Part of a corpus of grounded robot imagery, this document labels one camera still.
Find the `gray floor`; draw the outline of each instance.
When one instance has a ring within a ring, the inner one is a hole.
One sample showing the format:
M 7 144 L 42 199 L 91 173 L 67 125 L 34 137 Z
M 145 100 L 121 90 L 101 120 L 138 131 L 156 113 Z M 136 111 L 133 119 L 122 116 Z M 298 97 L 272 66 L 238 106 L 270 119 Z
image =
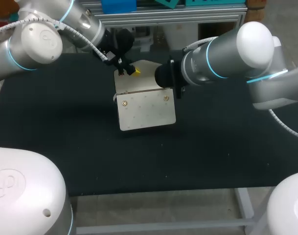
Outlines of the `gray floor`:
M 298 0 L 269 0 L 263 23 L 284 47 L 288 69 L 298 66 Z M 268 188 L 249 189 L 253 206 Z M 72 198 L 77 226 L 239 218 L 232 189 L 148 192 Z M 243 235 L 243 228 L 137 234 Z

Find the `screw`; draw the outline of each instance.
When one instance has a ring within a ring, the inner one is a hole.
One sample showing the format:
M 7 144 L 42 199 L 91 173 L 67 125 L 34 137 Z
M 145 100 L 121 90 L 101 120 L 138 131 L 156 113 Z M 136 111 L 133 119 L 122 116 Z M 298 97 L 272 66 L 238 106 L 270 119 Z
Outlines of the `screw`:
M 91 16 L 91 15 L 92 15 L 91 10 L 90 10 L 90 9 L 87 9 L 87 10 L 86 10 L 86 14 L 87 14 L 88 16 Z

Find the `metal frame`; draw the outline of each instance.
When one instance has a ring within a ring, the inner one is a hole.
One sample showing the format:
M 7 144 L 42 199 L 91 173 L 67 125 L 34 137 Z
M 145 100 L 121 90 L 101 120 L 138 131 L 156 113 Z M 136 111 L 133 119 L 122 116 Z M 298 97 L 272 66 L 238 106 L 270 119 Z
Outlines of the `metal frame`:
M 152 26 L 176 23 L 236 22 L 243 24 L 247 12 L 244 4 L 221 4 L 204 6 L 178 5 L 175 9 L 161 5 L 138 4 L 137 11 L 122 14 L 103 14 L 99 0 L 80 0 L 106 27 Z
M 171 223 L 124 224 L 112 226 L 79 227 L 77 235 L 95 235 L 142 231 L 163 231 L 179 229 L 221 228 L 245 226 L 246 235 L 260 235 L 266 227 L 267 203 L 274 189 L 271 189 L 254 214 L 247 188 L 236 188 L 235 193 L 243 218 L 234 220 L 191 221 Z

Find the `white cable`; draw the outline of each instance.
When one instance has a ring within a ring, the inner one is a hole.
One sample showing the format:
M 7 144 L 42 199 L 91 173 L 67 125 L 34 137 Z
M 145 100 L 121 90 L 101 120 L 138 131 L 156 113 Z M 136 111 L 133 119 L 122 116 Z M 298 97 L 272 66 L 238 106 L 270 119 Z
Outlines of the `white cable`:
M 97 55 L 101 58 L 102 61 L 107 61 L 108 58 L 102 53 L 100 52 L 94 45 L 92 42 L 90 42 L 84 35 L 82 35 L 81 33 L 79 33 L 78 31 L 76 31 L 75 29 L 73 29 L 72 27 L 68 26 L 67 24 L 64 24 L 62 22 L 53 20 L 53 19 L 45 19 L 45 18 L 32 18 L 32 19 L 25 19 L 25 20 L 21 20 L 21 21 L 17 21 L 17 22 L 13 22 L 10 24 L 7 24 L 3 27 L 0 28 L 0 33 L 3 31 L 6 31 L 10 28 L 15 28 L 21 24 L 27 24 L 27 23 L 31 23 L 31 22 L 51 22 L 54 25 L 59 26 L 60 29 L 66 29 L 67 31 L 75 34 L 76 36 L 78 36 L 80 39 L 84 40 L 96 53 Z
M 196 46 L 198 44 L 202 44 L 202 43 L 207 43 L 207 42 L 213 41 L 215 38 L 218 38 L 218 37 L 204 38 L 204 39 L 198 40 L 198 41 L 196 41 L 196 42 L 194 42 L 194 43 L 186 46 L 183 49 L 183 51 L 187 51 L 189 48 L 194 47 L 194 46 Z
M 278 117 L 277 115 L 273 112 L 273 110 L 269 109 L 268 110 L 271 115 L 273 116 L 273 118 L 279 123 L 279 125 L 281 125 L 284 129 L 286 129 L 288 132 L 290 132 L 291 134 L 293 134 L 294 136 L 298 137 L 298 133 L 295 132 L 294 130 L 292 130 L 291 128 L 289 128 L 286 124 L 284 124 Z

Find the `silver metal plate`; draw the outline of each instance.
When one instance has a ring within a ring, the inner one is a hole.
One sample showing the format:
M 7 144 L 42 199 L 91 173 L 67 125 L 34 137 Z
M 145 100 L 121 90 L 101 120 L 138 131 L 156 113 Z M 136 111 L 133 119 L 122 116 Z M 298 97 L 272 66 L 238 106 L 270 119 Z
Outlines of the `silver metal plate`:
M 138 76 L 119 76 L 114 72 L 119 125 L 122 131 L 176 122 L 172 89 L 157 85 L 155 70 L 160 64 L 147 60 L 132 63 L 141 73 Z
M 118 95 L 117 105 L 122 131 L 176 122 L 172 89 Z

